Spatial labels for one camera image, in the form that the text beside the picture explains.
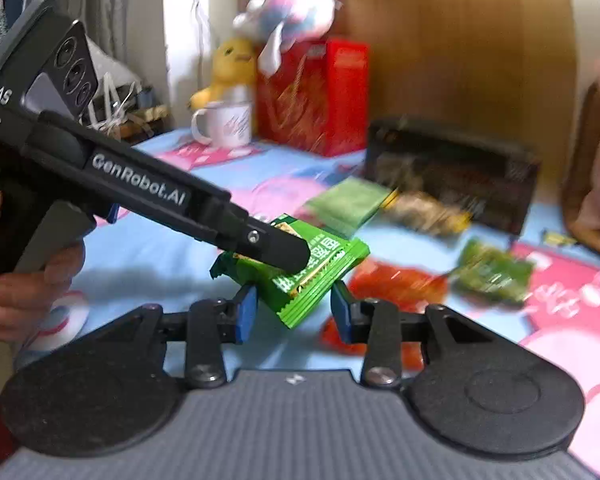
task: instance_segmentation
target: white mug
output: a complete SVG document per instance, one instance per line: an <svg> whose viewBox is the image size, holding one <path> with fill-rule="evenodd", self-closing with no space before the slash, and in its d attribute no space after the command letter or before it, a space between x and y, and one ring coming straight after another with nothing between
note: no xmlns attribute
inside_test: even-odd
<svg viewBox="0 0 600 480"><path fill-rule="evenodd" d="M201 133L198 119L206 119ZM191 119L191 132L201 144L215 148L239 148L251 142L251 103L211 102Z"/></svg>

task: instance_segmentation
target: blue gripper pad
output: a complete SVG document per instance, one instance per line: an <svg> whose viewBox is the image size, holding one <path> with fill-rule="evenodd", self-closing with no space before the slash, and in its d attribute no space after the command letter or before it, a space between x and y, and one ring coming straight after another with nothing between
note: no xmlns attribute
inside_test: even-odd
<svg viewBox="0 0 600 480"><path fill-rule="evenodd" d="M331 287L331 313L338 327L338 333L343 343L351 344L351 312L349 303L352 300L347 286L337 281Z"/></svg>
<svg viewBox="0 0 600 480"><path fill-rule="evenodd" d="M236 344L243 344L249 340L251 329L258 311L258 289L255 285L245 285L239 295L244 294L238 306L238 324L235 327Z"/></svg>

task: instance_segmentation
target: human hand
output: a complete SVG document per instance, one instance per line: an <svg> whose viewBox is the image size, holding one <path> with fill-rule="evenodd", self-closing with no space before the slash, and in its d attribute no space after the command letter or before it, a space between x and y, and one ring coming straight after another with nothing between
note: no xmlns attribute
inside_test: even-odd
<svg viewBox="0 0 600 480"><path fill-rule="evenodd" d="M79 242L52 256L40 272L0 276L0 340L26 338L67 292L83 265L84 243Z"/></svg>

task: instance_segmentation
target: screw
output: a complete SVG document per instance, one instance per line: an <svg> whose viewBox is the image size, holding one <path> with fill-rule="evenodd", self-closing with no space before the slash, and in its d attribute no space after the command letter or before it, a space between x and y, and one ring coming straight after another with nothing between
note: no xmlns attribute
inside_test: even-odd
<svg viewBox="0 0 600 480"><path fill-rule="evenodd" d="M374 366L366 372L365 379L373 386L389 386L398 380L398 375L390 368Z"/></svg>
<svg viewBox="0 0 600 480"><path fill-rule="evenodd" d="M257 231L251 231L247 235L247 240L250 244L257 244L260 241L260 233Z"/></svg>
<svg viewBox="0 0 600 480"><path fill-rule="evenodd" d="M191 376L199 383L213 383L222 377L220 370L212 365L196 365L191 371Z"/></svg>

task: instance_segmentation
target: blue bedsheet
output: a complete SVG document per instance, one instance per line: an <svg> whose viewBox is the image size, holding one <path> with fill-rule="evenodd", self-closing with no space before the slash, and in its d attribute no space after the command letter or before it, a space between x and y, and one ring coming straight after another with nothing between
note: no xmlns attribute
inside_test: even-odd
<svg viewBox="0 0 600 480"><path fill-rule="evenodd" d="M172 150L183 142L185 130L157 137L139 149L157 154ZM363 154L324 159L307 153L273 146L260 155L227 164L209 166L193 173L227 189L251 189L264 180L284 174L315 176L338 164L358 163ZM539 244L544 229L562 231L558 209L536 203L525 225L522 239ZM489 228L474 226L464 238L478 235L483 240L505 248L509 237ZM418 235L375 219L358 236L371 248L373 256L400 266L417 266L433 272L447 272L458 259L464 245L461 240L450 248L425 235ZM193 240L135 214L129 214L114 225L101 226L86 239L87 259L84 270L74 281L74 289L84 293L91 307L82 333L129 312L144 303L159 303L165 312L187 310L203 298L230 298L238 286L229 278L211 280L208 270L218 250ZM600 265L600 258L586 250L566 251ZM451 295L448 305L460 312L469 304ZM325 351L318 341L320 327L330 314L328 298L296 330L289 331L275 314L261 308L250 341L241 347L227 346L225 361L230 377L238 368L350 368L360 373L362 360ZM525 317L518 313L490 311L480 322L513 341L519 341L531 330ZM21 362L36 357L29 352ZM171 344L165 370L181 375L184 344Z"/></svg>

